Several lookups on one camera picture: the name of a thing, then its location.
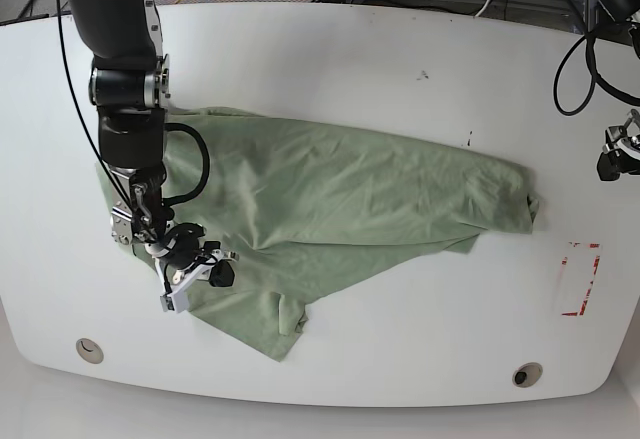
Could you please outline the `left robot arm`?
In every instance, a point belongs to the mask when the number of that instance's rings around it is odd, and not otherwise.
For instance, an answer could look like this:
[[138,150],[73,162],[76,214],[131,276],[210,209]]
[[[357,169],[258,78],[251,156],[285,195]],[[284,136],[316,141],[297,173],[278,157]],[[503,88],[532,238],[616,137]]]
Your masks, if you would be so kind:
[[[635,52],[639,51],[639,0],[598,0],[602,9],[616,26],[625,26],[631,37]],[[595,41],[598,33],[604,30],[598,26],[587,40],[587,64],[594,72],[596,84],[607,94],[629,105],[625,122],[610,126],[605,131],[605,142],[599,156],[596,170],[603,182],[616,181],[622,175],[639,174],[639,97],[626,93],[610,84],[597,71],[595,65]]]

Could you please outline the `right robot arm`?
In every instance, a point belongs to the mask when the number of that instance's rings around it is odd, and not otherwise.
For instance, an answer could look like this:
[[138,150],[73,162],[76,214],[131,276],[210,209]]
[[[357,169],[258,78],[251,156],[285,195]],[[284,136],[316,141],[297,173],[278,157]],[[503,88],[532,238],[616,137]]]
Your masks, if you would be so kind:
[[[141,243],[167,283],[173,269],[179,284],[203,278],[229,287],[232,254],[207,241],[202,226],[173,225],[173,208],[198,197],[210,171],[204,139],[193,127],[167,120],[169,58],[164,54],[154,0],[68,0],[77,31],[91,50],[89,100],[98,114],[98,138],[90,143],[111,184],[111,227],[122,245]],[[181,132],[196,143],[201,175],[187,193],[166,198],[163,163],[166,136]]]

